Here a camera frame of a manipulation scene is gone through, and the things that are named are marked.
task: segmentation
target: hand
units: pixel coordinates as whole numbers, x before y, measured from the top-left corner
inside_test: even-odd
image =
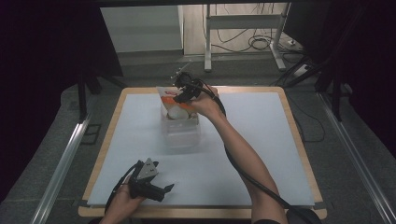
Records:
[[[110,206],[108,207],[106,214],[100,223],[120,223],[125,218],[130,217],[139,204],[145,201],[146,198],[140,196],[134,199],[131,198],[127,184],[129,178],[130,176],[125,179],[124,183],[117,190],[116,195],[111,201]]]
[[[218,89],[211,86],[207,86],[204,88],[212,91],[217,97],[219,97]],[[189,101],[188,105],[194,107],[194,109],[198,113],[207,117],[208,119],[214,119],[216,116],[222,116],[219,105],[207,93],[203,91],[195,100]]]

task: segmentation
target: gray carpet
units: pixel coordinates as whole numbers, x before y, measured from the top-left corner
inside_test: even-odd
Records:
[[[131,87],[169,86],[169,79],[184,62],[125,65],[124,77],[118,80]],[[186,71],[211,85],[268,86],[280,77],[273,60],[214,61],[213,71],[203,71],[202,62],[193,62]],[[97,141],[85,136],[79,146],[62,189],[49,214],[47,223],[88,223],[80,217],[78,206],[91,175],[108,123],[121,89],[99,78],[103,91],[98,95],[91,125],[100,125]],[[383,223],[381,216],[363,186],[343,145],[330,124],[317,94],[315,78],[287,89],[290,106],[299,123],[301,137],[324,202],[328,209],[326,224]],[[0,223],[28,223],[50,181],[71,132],[78,122],[76,86],[64,91],[58,116],[21,178],[0,206]],[[378,184],[396,204],[396,162],[376,136],[356,115],[347,98],[341,102],[343,123],[361,155],[373,172]],[[209,220],[143,220],[143,223],[210,223]]]

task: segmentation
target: cable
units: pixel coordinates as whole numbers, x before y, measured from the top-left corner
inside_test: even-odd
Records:
[[[290,52],[290,53],[282,53],[282,59],[283,60],[285,60],[286,62],[288,62],[288,63],[297,63],[297,62],[295,62],[295,61],[291,61],[290,59],[287,59],[286,57],[285,57],[285,55],[292,55],[292,54],[302,54],[302,53],[293,53],[293,52]]]
[[[303,140],[303,143],[305,143],[305,135],[304,135],[303,126],[301,125],[300,121],[297,120],[297,118],[294,116],[294,114],[293,113],[291,113],[291,114],[293,115],[293,118],[296,121],[298,133],[300,134],[301,139]]]
[[[272,8],[272,10],[271,10],[271,14],[274,14],[274,4],[275,3],[273,3],[272,5],[273,5],[273,8]]]
[[[243,171],[238,164],[233,160],[233,157],[230,155],[230,153],[228,152],[228,149],[226,146],[224,146],[226,154],[228,159],[230,160],[231,165],[233,166],[233,168],[235,168],[235,170],[241,174],[241,176],[243,176],[245,179],[247,179],[251,184],[253,184],[256,188],[264,191],[266,194],[268,194],[271,198],[273,198],[274,200],[276,200],[278,203],[280,203],[281,205],[283,205],[283,207],[285,209],[289,209],[292,213],[294,213],[295,215],[297,215],[300,219],[302,219],[305,223],[307,224],[313,224],[311,222],[311,220],[309,220],[306,216],[304,216],[301,212],[299,212],[296,208],[294,208],[293,206],[291,206],[289,203],[287,203],[285,200],[283,200],[279,195],[275,194],[273,191],[271,191],[270,189],[268,189],[267,187],[265,187],[264,185],[262,185],[260,182],[258,182],[257,180],[255,180],[253,177],[251,177],[250,175],[248,175],[245,171]]]
[[[297,64],[295,64],[295,65],[292,66],[288,71],[286,71],[285,73],[283,73],[282,76],[280,76],[279,79],[277,79],[276,81],[270,83],[269,86],[275,85],[275,86],[283,87],[283,86],[285,85],[286,80],[288,79],[288,77],[289,77],[291,74],[294,74],[295,71],[297,71],[297,69],[299,69],[300,66],[301,66],[302,64],[306,63],[308,60],[309,60],[308,56],[304,55],[304,57],[303,57],[299,62],[297,62]]]
[[[292,103],[294,103],[294,105],[295,105],[301,112],[303,112],[303,113],[304,113],[306,116],[308,116],[309,118],[314,119],[314,120],[320,125],[320,128],[321,128],[321,130],[322,130],[322,132],[323,132],[323,134],[322,134],[322,136],[319,138],[319,140],[304,140],[304,141],[307,142],[307,143],[322,142],[322,141],[324,140],[325,136],[326,136],[326,130],[324,129],[322,122],[320,122],[319,119],[317,119],[317,118],[313,117],[312,115],[309,115],[308,113],[306,113],[305,111],[303,111],[303,110],[297,105],[297,103],[290,97],[289,94],[287,94],[286,92],[285,92],[285,94],[286,94],[286,97],[288,97],[288,99],[289,99]]]
[[[306,54],[305,50],[303,49],[288,49],[285,46],[283,46],[281,43],[277,44],[277,49],[280,52],[286,52],[286,53],[299,53],[299,54]]]
[[[252,11],[251,11],[250,13],[253,13],[253,11],[254,11],[256,8],[259,10],[259,7],[260,7],[260,4],[257,4],[257,5],[252,9]],[[262,5],[262,13],[263,13],[264,7],[265,7],[265,4]],[[224,4],[224,9],[227,11],[227,13],[230,14],[230,12],[225,8],[225,4]],[[204,37],[206,38],[206,33],[205,33],[205,20],[204,20],[204,5],[202,5],[201,10],[202,10],[202,28],[203,28],[203,32],[204,32]],[[232,37],[232,38],[230,38],[230,39],[228,39],[228,40],[222,40],[222,39],[221,39],[221,37],[220,37],[220,35],[219,35],[219,30],[217,30],[217,33],[218,33],[219,41],[220,41],[221,43],[225,44],[225,43],[228,43],[228,42],[230,42],[230,41],[232,41],[232,40],[235,40],[238,36],[240,36],[241,34],[243,34],[244,32],[246,32],[247,30],[251,30],[251,29],[245,29],[245,30],[243,30],[242,32],[240,32],[239,34],[235,35],[234,37]],[[269,44],[270,44],[270,43],[269,43],[270,40],[266,39],[266,38],[268,38],[268,36],[265,36],[265,35],[256,35],[256,32],[257,32],[257,29],[254,30],[253,36],[247,41],[248,47],[245,48],[245,49],[239,49],[239,50],[227,49],[227,48],[225,48],[225,47],[223,47],[223,46],[215,45],[215,44],[211,44],[211,46],[212,46],[212,47],[216,47],[216,48],[220,48],[220,49],[224,49],[224,50],[227,50],[227,51],[230,51],[230,52],[244,52],[244,51],[247,51],[247,50],[249,50],[249,49],[255,49],[255,50],[258,50],[258,51],[267,49],[267,48],[269,47]],[[257,42],[265,42],[266,45],[265,45],[264,47],[256,47],[255,44],[256,44]]]
[[[212,99],[219,105],[221,112],[222,112],[224,115],[226,115],[224,105],[222,104],[220,98],[217,97],[216,94],[215,94],[213,91],[209,91],[209,90],[207,90],[207,89],[205,89],[205,88],[202,88],[202,87],[200,87],[200,86],[198,86],[198,85],[194,85],[194,84],[191,84],[191,83],[186,83],[186,82],[184,82],[183,84],[188,85],[188,86],[191,86],[191,87],[194,87],[194,88],[197,88],[197,89],[203,91],[204,93],[208,94],[208,95],[210,96],[210,98],[212,98]]]
[[[113,190],[111,191],[110,196],[107,199],[107,203],[105,206],[105,213],[107,211],[107,208],[110,206],[111,201],[113,201],[114,196],[117,193],[117,190],[120,188],[120,186],[122,185],[123,181],[125,180],[126,176],[131,173],[131,171],[136,167],[136,164],[133,165],[131,168],[128,169],[128,171],[125,173],[125,175],[122,176],[122,178],[120,178],[119,182],[116,184],[116,186],[114,186]]]

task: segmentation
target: metal frame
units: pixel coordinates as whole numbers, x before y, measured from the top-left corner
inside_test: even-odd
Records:
[[[274,40],[271,40],[270,49],[274,55],[279,71],[285,71],[286,66],[279,54],[277,45],[282,35],[283,26],[287,18],[290,3],[287,3],[279,15],[221,15],[210,16],[210,5],[206,5],[206,44],[205,44],[205,71],[212,70],[212,52],[210,30],[218,29],[276,29]]]
[[[353,165],[355,166],[356,171],[358,172],[359,176],[361,177],[361,182],[363,183],[364,187],[366,187],[368,193],[370,194],[379,215],[384,220],[386,224],[396,223],[396,216],[394,209],[391,207],[389,200],[385,196],[384,192],[382,191],[381,187],[375,181],[373,175],[371,174],[369,168],[366,166],[359,150],[356,148],[355,144],[349,137],[347,130],[344,128],[344,125],[341,121],[337,119],[337,117],[332,112],[332,103],[328,98],[326,93],[318,93],[318,97],[323,103],[323,107],[334,127],[338,137],[340,138],[341,142],[343,143],[346,153],[348,154],[350,160],[352,161]]]
[[[41,198],[40,203],[38,204],[37,209],[32,217],[30,223],[38,224],[38,223],[46,223],[47,218],[50,214],[50,210],[52,209],[53,204],[55,203],[56,197],[58,196],[59,190],[64,183],[64,179],[66,178],[67,171],[70,168],[70,165],[75,157],[76,151],[78,149],[79,143],[81,142],[82,136],[87,129],[88,124],[90,123],[92,116],[92,109],[97,101],[97,96],[92,95],[90,101],[88,102],[88,113],[86,118],[78,123],[75,130],[73,131],[72,136],[64,150],[64,154],[59,160],[58,166],[55,169],[55,172],[52,175],[52,178],[47,185],[46,191],[44,192],[43,197]]]

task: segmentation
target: plastic container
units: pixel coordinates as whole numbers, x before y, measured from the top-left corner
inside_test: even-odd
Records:
[[[161,106],[161,125],[166,145],[169,147],[193,147],[200,141],[199,117],[189,119],[169,119]]]

